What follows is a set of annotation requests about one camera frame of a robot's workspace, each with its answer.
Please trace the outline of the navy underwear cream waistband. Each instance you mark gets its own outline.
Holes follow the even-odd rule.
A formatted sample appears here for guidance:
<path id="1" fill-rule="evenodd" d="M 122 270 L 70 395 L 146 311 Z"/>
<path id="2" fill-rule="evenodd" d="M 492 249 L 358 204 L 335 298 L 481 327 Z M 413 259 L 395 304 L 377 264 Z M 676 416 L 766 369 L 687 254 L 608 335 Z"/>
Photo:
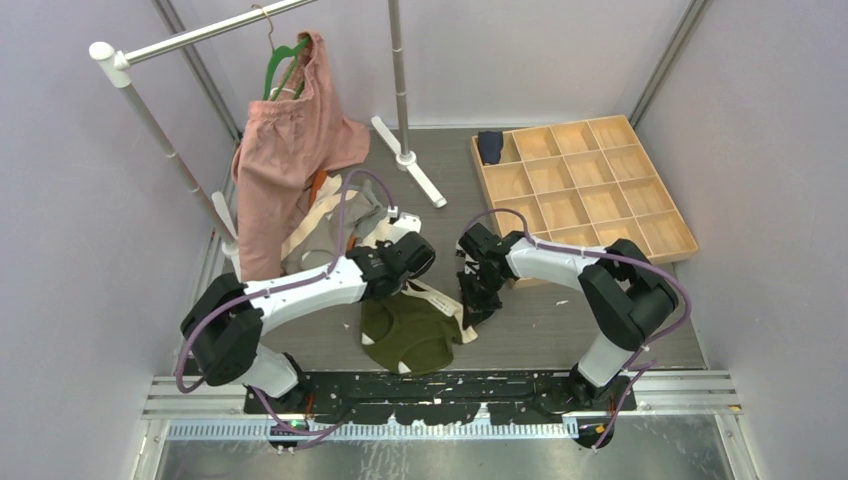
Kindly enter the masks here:
<path id="1" fill-rule="evenodd" d="M 504 136 L 501 131 L 479 131 L 478 153 L 483 165 L 497 165 L 501 162 Z"/>

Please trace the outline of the olive green underwear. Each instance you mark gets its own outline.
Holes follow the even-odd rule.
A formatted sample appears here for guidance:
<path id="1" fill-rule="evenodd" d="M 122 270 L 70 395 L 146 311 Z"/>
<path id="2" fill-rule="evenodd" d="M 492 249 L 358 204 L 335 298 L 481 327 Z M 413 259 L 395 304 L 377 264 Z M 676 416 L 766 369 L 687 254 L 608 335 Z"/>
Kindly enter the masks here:
<path id="1" fill-rule="evenodd" d="M 362 301 L 359 331 L 372 361 L 405 376 L 445 369 L 454 360 L 454 346 L 478 338 L 461 303 L 418 280 L 393 296 Z"/>

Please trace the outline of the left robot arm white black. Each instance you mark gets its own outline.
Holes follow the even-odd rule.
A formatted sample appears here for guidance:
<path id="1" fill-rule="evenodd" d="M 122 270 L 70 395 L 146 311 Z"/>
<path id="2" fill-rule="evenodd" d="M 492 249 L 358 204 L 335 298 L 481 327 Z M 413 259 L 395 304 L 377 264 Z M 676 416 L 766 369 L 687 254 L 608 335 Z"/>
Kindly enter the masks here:
<path id="1" fill-rule="evenodd" d="M 180 325 L 184 345 L 178 366 L 193 358 L 206 384 L 255 387 L 280 411 L 294 413 L 306 403 L 305 377 L 289 355 L 265 348 L 261 338 L 319 310 L 395 295 L 435 258 L 433 247 L 409 231 L 397 240 L 358 246 L 326 265 L 276 279 L 241 282 L 232 273 L 222 274 Z"/>

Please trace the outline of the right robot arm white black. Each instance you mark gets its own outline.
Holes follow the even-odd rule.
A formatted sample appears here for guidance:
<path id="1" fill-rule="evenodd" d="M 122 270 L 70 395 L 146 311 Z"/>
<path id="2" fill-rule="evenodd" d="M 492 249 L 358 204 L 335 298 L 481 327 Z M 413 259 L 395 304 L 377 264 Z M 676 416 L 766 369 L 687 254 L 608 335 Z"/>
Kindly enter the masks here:
<path id="1" fill-rule="evenodd" d="M 475 327 L 501 309 L 499 292 L 510 281 L 538 279 L 584 294 L 599 334 L 570 373 L 571 395 L 596 409 L 611 382 L 637 352 L 662 337 L 661 326 L 688 295 L 678 281 L 652 265 L 631 240 L 606 248 L 546 242 L 522 231 L 500 237 L 480 223 L 457 243 L 463 321 Z"/>

